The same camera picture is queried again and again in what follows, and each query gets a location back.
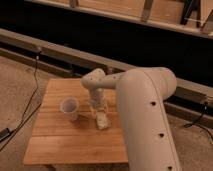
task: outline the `wooden board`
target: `wooden board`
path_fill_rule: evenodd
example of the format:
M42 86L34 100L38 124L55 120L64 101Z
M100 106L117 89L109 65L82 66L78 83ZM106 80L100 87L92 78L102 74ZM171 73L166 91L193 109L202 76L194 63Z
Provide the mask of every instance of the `wooden board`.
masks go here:
M115 105L115 92L106 90L112 127L98 130L88 105L88 91L79 79L51 79L37 115L24 164L127 163L122 130ZM80 102L76 122L59 111L61 101L76 97Z
M201 25L205 23L209 14L213 10L213 1L212 0L201 0L200 2L201 11L200 11L200 18L201 18Z
M174 0L154 0L150 19L179 24L184 4Z
M69 5L69 0L45 0L48 3L61 3ZM78 0L79 7L90 10L100 10L109 13L123 14L127 16L141 17L145 0ZM179 24L183 3L176 0L154 0L150 13L150 19L166 23Z
M145 0L78 0L80 7L141 17Z
M70 0L40 0L41 2L43 1L45 1L45 2L53 2L53 3L61 3L61 4L67 4L67 5L69 5L69 3L70 3Z

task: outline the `table leg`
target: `table leg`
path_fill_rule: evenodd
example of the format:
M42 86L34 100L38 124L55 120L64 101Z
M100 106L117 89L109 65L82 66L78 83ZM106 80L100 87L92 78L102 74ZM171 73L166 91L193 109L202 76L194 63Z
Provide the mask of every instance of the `table leg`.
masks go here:
M47 165L44 165L49 171L56 171L56 168L51 165L51 164L47 164Z

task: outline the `power cord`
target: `power cord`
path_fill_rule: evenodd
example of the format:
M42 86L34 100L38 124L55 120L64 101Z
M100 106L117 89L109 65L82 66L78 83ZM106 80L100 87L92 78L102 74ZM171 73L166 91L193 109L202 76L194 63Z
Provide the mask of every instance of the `power cord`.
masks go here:
M9 144L9 142L13 139L13 137L19 132L19 130L29 121L29 119L35 114L35 112L39 109L41 104L39 104L34 111L25 119L23 122L12 132L10 138L0 147L0 152Z
M212 135L212 133L207 128L205 128L204 126L202 126L201 124L199 124L200 120L203 118L203 116L207 112L208 112L208 103L205 102L204 103L204 111L201 113L201 115L198 118L196 118L193 122L187 123L187 124L183 125L183 127L184 128L190 128L192 126L197 126L197 127L201 128L201 129L203 129L209 135L211 141L213 142L213 135Z
M35 79L35 83L36 83L36 88L34 89L32 95L30 96L30 99L25 107L25 110L24 112L22 113L22 116L21 116L21 121L19 123L19 125L12 131L10 131L8 128L4 129L3 131L1 131L0 135L0 143L5 141L7 138L8 141L0 148L0 152L6 147L6 145L12 140L12 138L17 134L17 132L25 125L25 123L33 116L33 114L37 111L37 109L41 106L41 104L39 104L35 110L25 119L25 116L26 116L26 112L32 102L32 99L34 97L34 95L36 94L37 90L38 90L38 79L37 79L37 69L38 69L38 60L39 60L39 56L41 54L41 51L38 52L37 56L36 56L36 59L35 59L35 70L34 70L34 79Z

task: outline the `gray carpet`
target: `gray carpet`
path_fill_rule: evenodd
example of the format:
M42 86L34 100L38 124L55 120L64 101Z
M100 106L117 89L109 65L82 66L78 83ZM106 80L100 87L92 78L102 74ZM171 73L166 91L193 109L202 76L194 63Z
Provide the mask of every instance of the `gray carpet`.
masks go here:
M35 88L33 68L0 57L0 130L15 128L21 114ZM30 111L39 104L49 78L56 76L38 70L39 90L33 99ZM186 121L169 117L174 141L184 171L212 171L213 145L205 132L192 127L183 129ZM46 171L44 166L24 166L22 160L32 132L36 114L14 137L8 146L0 152L0 171ZM57 165L58 171L127 171L125 164L118 165Z

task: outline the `small object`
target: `small object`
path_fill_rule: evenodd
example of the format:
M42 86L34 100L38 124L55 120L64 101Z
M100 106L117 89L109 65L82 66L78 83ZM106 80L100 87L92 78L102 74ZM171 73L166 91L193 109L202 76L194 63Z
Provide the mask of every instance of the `small object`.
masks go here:
M71 121L76 121L78 119L78 108L79 101L74 97L67 98L60 104L60 111L68 116Z
M90 111L93 119L97 118L97 112L102 111L104 113L108 113L108 105L107 101L105 100L105 103L101 107L95 107L91 105L91 101L89 102Z
M111 126L111 123L104 111L98 111L96 113L96 121L99 129L106 129Z
M3 129L0 132L0 143L4 141L5 139L7 139L11 134L12 132L8 128Z

